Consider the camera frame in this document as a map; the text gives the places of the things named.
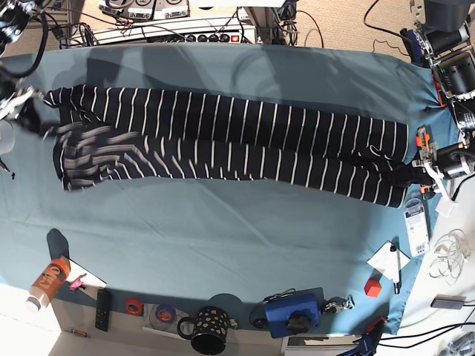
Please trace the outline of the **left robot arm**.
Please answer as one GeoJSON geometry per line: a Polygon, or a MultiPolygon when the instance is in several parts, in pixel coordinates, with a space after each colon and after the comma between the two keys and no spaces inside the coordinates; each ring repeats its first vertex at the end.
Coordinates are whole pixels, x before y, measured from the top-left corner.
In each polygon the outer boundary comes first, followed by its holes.
{"type": "Polygon", "coordinates": [[[470,24],[472,1],[411,1],[414,28],[399,34],[411,60],[431,70],[439,105],[447,108],[460,132],[460,141],[444,148],[422,126],[416,134],[417,154],[393,175],[393,184],[418,184],[423,198],[441,194],[436,211],[449,217],[456,193],[446,182],[474,177],[474,44],[470,24]]]}

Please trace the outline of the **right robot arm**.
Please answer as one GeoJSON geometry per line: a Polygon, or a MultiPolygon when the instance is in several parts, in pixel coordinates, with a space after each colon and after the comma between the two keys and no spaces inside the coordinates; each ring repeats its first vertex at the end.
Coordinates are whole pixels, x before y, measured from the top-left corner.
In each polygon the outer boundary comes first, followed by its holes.
{"type": "Polygon", "coordinates": [[[42,26],[42,37],[33,64],[22,72],[13,72],[1,66],[1,119],[15,122],[22,129],[39,133],[41,119],[34,105],[34,99],[43,93],[33,86],[22,87],[21,83],[39,67],[48,41],[48,21],[42,1],[1,2],[1,52],[14,43],[25,31],[30,21],[42,26]]]}

